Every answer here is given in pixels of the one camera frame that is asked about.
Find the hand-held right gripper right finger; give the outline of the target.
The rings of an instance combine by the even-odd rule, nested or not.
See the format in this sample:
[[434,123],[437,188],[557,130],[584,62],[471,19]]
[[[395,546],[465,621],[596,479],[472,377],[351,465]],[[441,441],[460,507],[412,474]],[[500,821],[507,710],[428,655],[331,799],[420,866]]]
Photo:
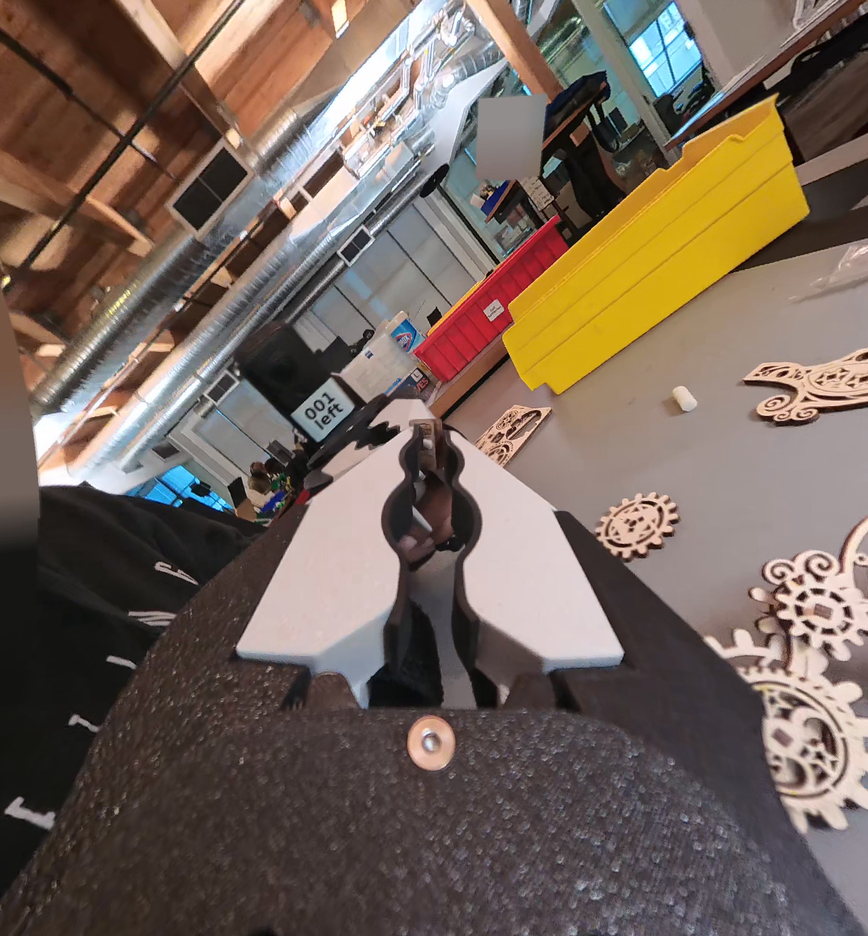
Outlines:
[[451,551],[451,639],[475,704],[500,704],[520,677],[607,669],[622,644],[564,532],[542,496],[443,431],[450,493],[438,547]]

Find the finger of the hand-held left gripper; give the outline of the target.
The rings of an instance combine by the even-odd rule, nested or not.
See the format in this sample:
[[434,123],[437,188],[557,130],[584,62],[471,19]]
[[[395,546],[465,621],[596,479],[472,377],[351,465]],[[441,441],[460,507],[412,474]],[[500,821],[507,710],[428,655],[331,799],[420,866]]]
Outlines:
[[384,447],[385,445],[358,448],[357,445],[348,445],[326,462],[326,474],[336,482]]
[[386,425],[396,433],[437,433],[440,431],[440,418],[428,409],[428,406],[416,399],[394,399],[386,406]]

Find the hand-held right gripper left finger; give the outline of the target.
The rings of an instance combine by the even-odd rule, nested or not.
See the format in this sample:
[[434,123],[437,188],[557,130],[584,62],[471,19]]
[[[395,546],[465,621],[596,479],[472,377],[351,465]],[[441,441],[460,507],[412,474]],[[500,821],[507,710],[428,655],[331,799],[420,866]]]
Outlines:
[[236,646],[242,660],[343,676],[358,704],[404,616],[420,434],[409,428],[311,498]]

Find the wooden gear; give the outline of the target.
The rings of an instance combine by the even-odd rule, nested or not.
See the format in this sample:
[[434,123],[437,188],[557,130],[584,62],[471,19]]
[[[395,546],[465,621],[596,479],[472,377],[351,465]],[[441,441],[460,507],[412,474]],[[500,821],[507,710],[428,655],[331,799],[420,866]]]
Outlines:
[[669,496],[638,493],[609,508],[595,536],[611,555],[629,563],[661,549],[680,520],[677,505]]

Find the wooden sheet with large cutouts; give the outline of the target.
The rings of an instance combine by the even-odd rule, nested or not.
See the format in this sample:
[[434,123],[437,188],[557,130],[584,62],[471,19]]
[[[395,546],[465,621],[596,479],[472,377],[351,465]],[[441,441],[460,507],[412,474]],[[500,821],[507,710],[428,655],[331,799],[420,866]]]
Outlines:
[[475,448],[505,468],[552,413],[551,407],[514,405],[484,431]]

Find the wooden gear assembly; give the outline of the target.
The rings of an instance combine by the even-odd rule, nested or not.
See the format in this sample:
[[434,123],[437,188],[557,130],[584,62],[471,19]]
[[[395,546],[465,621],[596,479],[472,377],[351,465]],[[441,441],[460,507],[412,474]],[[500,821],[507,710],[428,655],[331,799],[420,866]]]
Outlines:
[[868,644],[868,516],[838,554],[806,550],[761,575],[753,630],[705,640],[760,697],[768,769],[793,826],[842,830],[848,809],[868,811],[868,717],[855,708],[862,687],[828,669]]

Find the small clear plastic bag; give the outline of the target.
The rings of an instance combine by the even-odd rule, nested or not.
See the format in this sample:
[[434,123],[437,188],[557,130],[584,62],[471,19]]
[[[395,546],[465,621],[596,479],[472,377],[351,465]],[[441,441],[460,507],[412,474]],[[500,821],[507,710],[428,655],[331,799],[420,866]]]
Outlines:
[[868,283],[868,242],[847,248],[838,264],[806,290],[790,298],[791,303],[831,295]]

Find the grey desk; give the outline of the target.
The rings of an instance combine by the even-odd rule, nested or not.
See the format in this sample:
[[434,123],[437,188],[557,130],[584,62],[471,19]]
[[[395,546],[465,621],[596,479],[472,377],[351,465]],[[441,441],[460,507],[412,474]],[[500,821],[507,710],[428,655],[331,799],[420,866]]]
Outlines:
[[[868,160],[809,186],[811,216],[561,396],[505,363],[449,419],[471,439],[513,404],[553,414],[511,463],[519,479],[592,530],[636,493],[668,495],[680,523],[629,569],[722,643],[753,629],[763,565],[838,554],[868,515],[868,407],[771,426],[772,390],[743,377],[767,361],[826,362],[868,346],[868,283],[791,303],[868,240]],[[687,387],[690,413],[672,398]]]

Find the person's left hand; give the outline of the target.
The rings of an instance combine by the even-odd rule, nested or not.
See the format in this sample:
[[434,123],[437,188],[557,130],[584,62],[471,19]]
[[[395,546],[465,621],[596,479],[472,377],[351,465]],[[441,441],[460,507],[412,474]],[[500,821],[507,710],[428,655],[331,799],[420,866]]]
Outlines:
[[453,527],[453,494],[439,474],[430,472],[415,485],[412,522],[397,544],[410,571],[416,571],[436,552],[459,552],[463,546]]

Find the white paper packet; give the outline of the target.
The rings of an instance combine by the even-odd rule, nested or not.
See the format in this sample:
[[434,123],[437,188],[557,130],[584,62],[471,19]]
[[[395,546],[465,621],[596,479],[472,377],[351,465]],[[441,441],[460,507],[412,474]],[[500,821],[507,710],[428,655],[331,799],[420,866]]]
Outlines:
[[347,390],[367,404],[380,395],[388,396],[417,368],[418,359],[402,351],[386,333],[388,322],[356,352],[337,375]]

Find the wooden side table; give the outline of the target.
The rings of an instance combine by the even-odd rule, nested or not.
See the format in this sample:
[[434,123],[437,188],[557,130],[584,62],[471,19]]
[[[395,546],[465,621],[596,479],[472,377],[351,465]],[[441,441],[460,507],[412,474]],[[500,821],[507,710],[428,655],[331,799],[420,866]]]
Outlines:
[[437,417],[446,417],[496,370],[500,369],[508,359],[508,353],[498,347],[484,350],[454,379],[440,385],[428,404],[428,409]]

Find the red plastic bin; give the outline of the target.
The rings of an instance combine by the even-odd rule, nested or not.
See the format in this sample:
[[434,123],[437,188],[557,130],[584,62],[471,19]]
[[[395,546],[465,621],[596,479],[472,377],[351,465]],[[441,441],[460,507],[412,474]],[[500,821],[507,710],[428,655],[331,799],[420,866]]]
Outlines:
[[567,252],[561,230],[555,215],[499,263],[480,292],[420,345],[414,355],[438,381],[452,380],[510,327],[511,302]]

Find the yellow plastic bin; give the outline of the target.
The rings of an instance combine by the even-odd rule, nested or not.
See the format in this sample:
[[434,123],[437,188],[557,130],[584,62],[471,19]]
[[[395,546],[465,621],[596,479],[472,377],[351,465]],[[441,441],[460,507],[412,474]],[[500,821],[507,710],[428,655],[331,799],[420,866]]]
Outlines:
[[691,139],[512,301],[519,378],[562,394],[808,214],[771,96]]
[[431,338],[433,333],[442,327],[447,319],[455,312],[457,312],[468,299],[475,297],[481,290],[481,288],[486,284],[487,280],[490,278],[491,274],[485,276],[479,282],[475,283],[474,286],[465,293],[441,318],[439,318],[429,329],[428,338]]

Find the ornate wooden paddle piece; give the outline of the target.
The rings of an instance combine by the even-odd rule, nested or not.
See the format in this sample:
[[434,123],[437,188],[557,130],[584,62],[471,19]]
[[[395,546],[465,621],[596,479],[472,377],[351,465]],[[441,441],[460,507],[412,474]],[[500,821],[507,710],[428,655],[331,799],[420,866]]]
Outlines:
[[765,362],[742,382],[779,389],[756,406],[759,418],[778,426],[808,425],[824,413],[868,406],[868,347],[815,365]]

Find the wooden background table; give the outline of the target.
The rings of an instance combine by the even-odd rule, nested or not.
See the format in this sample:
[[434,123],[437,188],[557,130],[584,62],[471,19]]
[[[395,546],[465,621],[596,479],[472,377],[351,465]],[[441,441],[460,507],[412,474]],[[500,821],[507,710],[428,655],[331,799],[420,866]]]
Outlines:
[[698,135],[769,98],[788,102],[841,64],[868,52],[868,2],[796,2],[805,17],[771,53],[718,90],[663,144],[680,153]]

